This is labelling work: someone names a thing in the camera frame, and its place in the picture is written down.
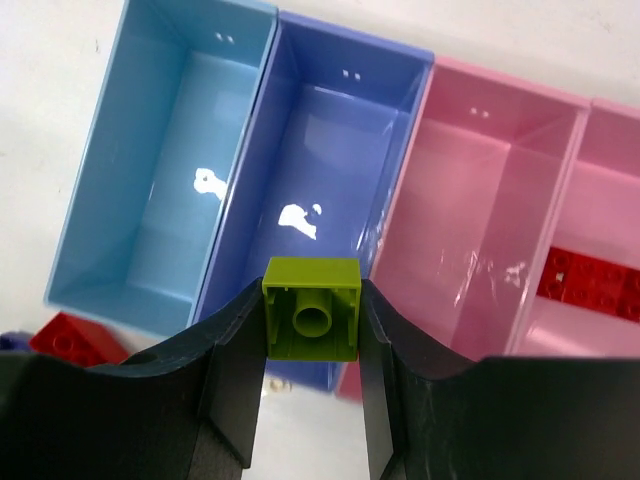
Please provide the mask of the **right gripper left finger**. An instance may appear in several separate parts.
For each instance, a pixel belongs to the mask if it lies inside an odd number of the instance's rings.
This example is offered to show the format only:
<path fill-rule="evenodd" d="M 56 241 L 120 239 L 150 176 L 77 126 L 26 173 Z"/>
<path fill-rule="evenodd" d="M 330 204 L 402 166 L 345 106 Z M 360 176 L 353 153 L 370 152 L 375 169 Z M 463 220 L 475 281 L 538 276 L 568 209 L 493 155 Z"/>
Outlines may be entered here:
<path fill-rule="evenodd" d="M 266 361 L 259 285 L 118 365 L 1 357 L 5 479 L 238 479 Z"/>

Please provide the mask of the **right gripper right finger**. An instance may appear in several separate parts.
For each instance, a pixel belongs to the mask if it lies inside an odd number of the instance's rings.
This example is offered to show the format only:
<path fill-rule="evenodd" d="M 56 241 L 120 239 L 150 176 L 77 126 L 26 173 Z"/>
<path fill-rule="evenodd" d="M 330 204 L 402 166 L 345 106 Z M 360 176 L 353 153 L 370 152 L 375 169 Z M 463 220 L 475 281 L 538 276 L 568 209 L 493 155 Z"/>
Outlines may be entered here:
<path fill-rule="evenodd" d="M 362 284 L 359 364 L 374 479 L 635 479 L 635 359 L 474 362 Z"/>

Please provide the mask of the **green lego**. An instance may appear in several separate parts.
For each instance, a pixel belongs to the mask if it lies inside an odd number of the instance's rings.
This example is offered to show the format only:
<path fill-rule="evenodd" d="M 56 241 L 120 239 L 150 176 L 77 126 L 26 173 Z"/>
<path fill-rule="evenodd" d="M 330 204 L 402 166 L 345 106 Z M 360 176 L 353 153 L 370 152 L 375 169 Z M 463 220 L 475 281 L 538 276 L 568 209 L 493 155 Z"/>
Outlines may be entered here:
<path fill-rule="evenodd" d="M 356 258 L 271 258 L 262 278 L 268 358 L 357 360 L 361 287 Z"/>

